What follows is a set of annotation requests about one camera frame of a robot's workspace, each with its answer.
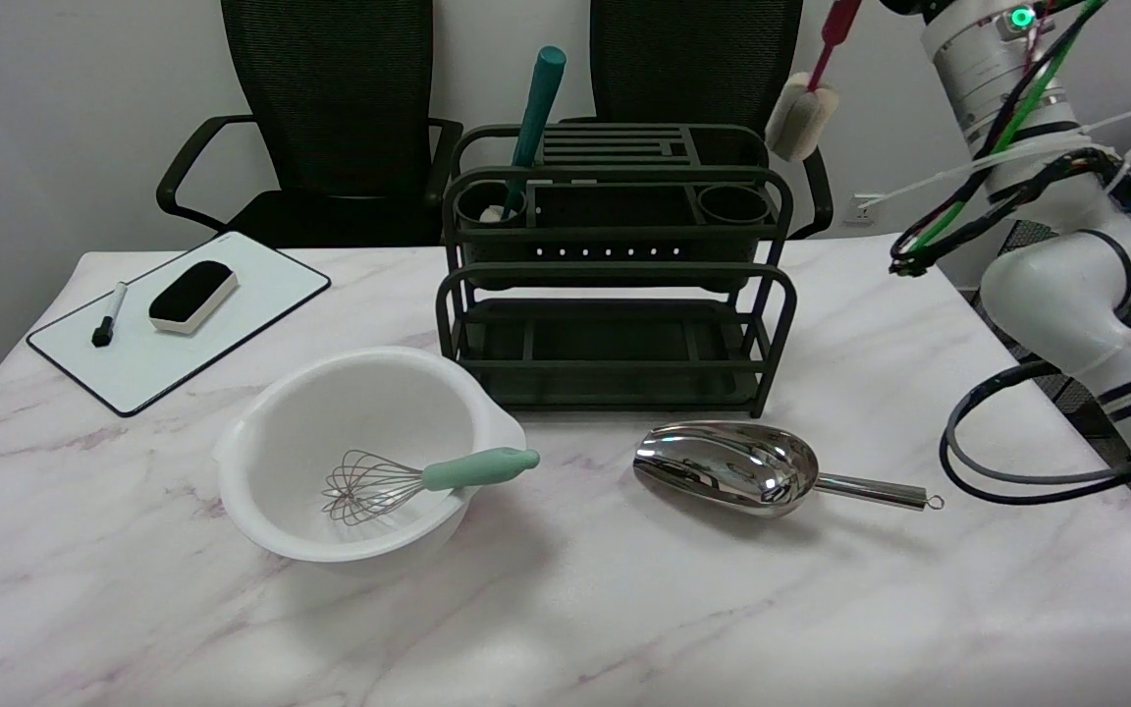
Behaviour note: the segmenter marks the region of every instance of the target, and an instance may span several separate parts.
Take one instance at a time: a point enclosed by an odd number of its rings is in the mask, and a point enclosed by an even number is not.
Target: mint green whisk handle
[[[490,486],[515,480],[526,469],[539,465],[539,454],[534,449],[499,447],[470,454],[468,457],[429,465],[421,472],[426,491],[446,491],[450,488]]]

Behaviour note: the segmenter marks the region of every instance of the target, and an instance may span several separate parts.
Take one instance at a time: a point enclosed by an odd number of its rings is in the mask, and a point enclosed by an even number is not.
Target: dark green dish rack
[[[732,126],[561,123],[547,127],[537,165],[460,174],[468,147],[516,138],[517,126],[461,138],[443,197],[443,356],[510,411],[759,416],[797,309],[797,291],[777,268],[792,192],[768,169],[701,165],[696,140],[705,133],[762,144]],[[483,223],[481,212],[502,205],[503,184],[515,180],[526,184],[521,209]],[[759,242],[770,242],[762,264]],[[779,317],[767,331],[776,285]],[[615,286],[650,296],[598,292]],[[651,295],[670,286],[690,290]]]

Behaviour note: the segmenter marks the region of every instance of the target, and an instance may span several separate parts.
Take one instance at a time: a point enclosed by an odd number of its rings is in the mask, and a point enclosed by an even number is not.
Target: green cable
[[[1104,3],[1105,0],[1089,0],[1085,5],[1085,9],[1081,12],[1088,12],[1094,10],[1096,5]],[[1001,137],[998,138],[998,144],[993,147],[992,155],[998,155],[998,153],[1004,153],[1010,148],[1010,140],[1016,138],[1016,133],[1019,132],[1020,126],[1028,121],[1028,117],[1033,115],[1036,111],[1037,104],[1041,103],[1042,95],[1045,95],[1045,89],[1048,88],[1051,81],[1054,81],[1054,77],[1059,75],[1059,68],[1062,68],[1063,62],[1068,59],[1068,54],[1072,53],[1072,45],[1076,41],[1070,41],[1067,46],[1051,60],[1050,67],[1045,68],[1045,75],[1042,75],[1037,79],[1037,84],[1031,87],[1028,95],[1024,97],[1024,104],[1020,104],[1016,115],[1011,118],[1007,129],[1002,131]],[[916,239],[914,245],[910,245],[910,250],[906,251],[906,255],[914,253],[914,251],[920,250],[933,241],[934,238],[939,236],[941,233],[946,232],[946,229],[955,225],[955,221],[959,218],[962,210],[966,209],[966,202],[959,201],[951,207],[949,213],[942,216],[941,219],[936,221],[933,227],[926,230],[923,235]]]

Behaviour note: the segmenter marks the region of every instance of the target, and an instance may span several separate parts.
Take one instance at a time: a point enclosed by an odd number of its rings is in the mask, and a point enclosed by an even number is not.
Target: whiteboard eraser
[[[238,286],[239,278],[227,265],[204,260],[166,286],[152,301],[147,316],[157,330],[191,335]]]

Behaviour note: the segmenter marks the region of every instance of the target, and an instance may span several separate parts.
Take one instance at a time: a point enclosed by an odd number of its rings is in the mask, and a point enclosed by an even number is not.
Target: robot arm
[[[881,1],[898,14],[923,15],[925,50],[973,153],[986,147],[991,126],[1027,75],[1034,50],[1038,57],[1045,50],[1039,32],[1045,23],[1030,26],[1031,20],[1051,8],[1082,3]],[[1055,79],[1019,129],[1011,147],[1074,133],[1081,124]],[[1059,157],[1011,161],[993,169],[983,187],[991,201],[1004,201]],[[1015,210],[1015,218],[1045,224],[1059,235],[993,261],[979,285],[984,308],[1020,345],[1082,382],[1131,449],[1131,327],[1117,317],[1131,304],[1131,209],[1113,198],[1119,191],[1108,196],[1094,174],[1043,184],[1037,193]],[[904,271],[904,266],[895,269]],[[917,267],[904,271],[920,273]],[[948,466],[948,458],[942,463]]]

